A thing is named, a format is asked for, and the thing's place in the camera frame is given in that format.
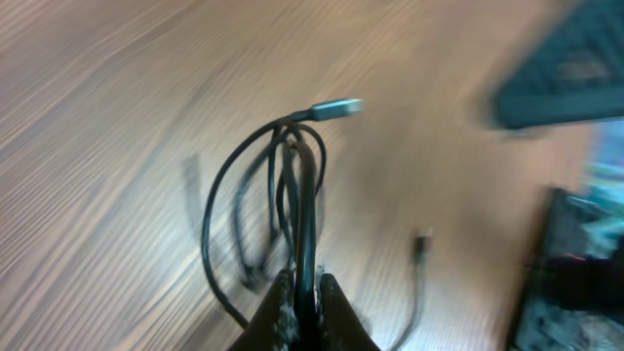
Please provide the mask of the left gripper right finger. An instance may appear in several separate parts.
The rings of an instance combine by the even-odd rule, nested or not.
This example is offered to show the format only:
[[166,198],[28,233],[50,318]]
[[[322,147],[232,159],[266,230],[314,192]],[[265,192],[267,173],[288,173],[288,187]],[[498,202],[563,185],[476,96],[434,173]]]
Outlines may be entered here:
[[323,350],[379,351],[332,274],[320,277],[318,313]]

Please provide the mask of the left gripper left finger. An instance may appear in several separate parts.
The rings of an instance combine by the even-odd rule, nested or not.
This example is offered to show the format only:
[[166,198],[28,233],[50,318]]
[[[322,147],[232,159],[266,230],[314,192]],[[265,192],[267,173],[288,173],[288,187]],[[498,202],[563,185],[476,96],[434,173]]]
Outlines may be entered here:
[[293,273],[282,270],[257,308],[250,323],[228,351],[289,351],[297,342],[293,309]]

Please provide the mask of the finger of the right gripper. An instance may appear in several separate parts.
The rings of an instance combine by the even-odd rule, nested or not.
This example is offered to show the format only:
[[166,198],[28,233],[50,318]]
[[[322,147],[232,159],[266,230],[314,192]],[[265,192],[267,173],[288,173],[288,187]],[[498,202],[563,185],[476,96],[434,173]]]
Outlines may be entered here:
[[623,0],[582,1],[491,98],[494,123],[523,130],[623,116]]

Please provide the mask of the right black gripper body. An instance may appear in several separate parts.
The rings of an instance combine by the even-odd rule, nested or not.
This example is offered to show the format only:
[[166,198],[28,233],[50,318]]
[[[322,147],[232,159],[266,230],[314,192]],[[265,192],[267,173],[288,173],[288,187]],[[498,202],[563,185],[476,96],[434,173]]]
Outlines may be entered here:
[[623,215],[549,193],[506,348],[623,351]]

